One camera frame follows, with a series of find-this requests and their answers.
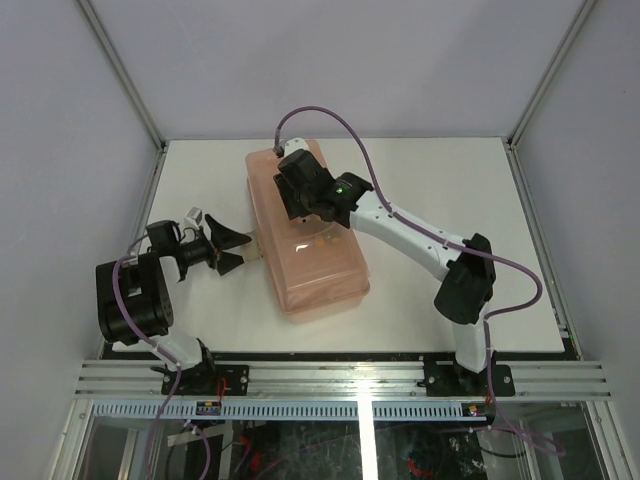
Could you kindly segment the pink translucent plastic toolbox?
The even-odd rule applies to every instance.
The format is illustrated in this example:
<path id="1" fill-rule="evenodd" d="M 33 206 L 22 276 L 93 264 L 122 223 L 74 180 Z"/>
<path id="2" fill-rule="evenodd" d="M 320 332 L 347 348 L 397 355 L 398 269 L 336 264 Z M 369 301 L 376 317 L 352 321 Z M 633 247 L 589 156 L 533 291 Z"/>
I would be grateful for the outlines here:
<path id="1" fill-rule="evenodd" d="M 257 241 L 281 311 L 303 323 L 359 305 L 370 282 L 355 233 L 316 215 L 289 219 L 274 182 L 278 163 L 268 149 L 245 157 Z"/>

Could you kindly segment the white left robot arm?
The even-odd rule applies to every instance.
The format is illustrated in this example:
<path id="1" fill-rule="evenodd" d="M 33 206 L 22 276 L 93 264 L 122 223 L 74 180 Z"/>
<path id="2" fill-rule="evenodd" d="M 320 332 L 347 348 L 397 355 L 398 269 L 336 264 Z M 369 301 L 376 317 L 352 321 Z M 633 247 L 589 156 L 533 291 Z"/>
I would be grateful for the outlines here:
<path id="1" fill-rule="evenodd" d="M 245 263 L 235 250 L 252 243 L 199 208 L 182 224 L 160 220 L 145 227 L 124 257 L 95 268 L 98 324 L 104 340 L 144 346 L 162 361 L 164 395 L 209 396 L 222 400 L 247 394 L 249 367 L 218 366 L 204 342 L 174 326 L 166 276 L 177 282 L 204 264 L 223 276 Z"/>

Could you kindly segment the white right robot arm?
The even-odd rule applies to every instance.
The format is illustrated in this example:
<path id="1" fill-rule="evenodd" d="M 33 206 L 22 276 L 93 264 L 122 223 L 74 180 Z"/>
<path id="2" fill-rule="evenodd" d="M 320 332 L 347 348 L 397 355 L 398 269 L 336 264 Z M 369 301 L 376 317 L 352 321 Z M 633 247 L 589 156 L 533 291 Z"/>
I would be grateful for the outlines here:
<path id="1" fill-rule="evenodd" d="M 374 186 L 350 172 L 338 177 L 322 166 L 310 147 L 299 142 L 274 149 L 277 174 L 274 182 L 291 219 L 316 215 L 328 223 L 370 235 L 425 268 L 440 287 L 434 298 L 437 312 L 452 323 L 454 366 L 444 377 L 433 374 L 440 385 L 434 390 L 485 395 L 492 380 L 486 356 L 482 315 L 493 296 L 496 273 L 493 261 L 454 248 L 461 245 L 483 254 L 491 243 L 480 235 L 469 239 L 434 240 L 433 227 L 385 206 Z"/>

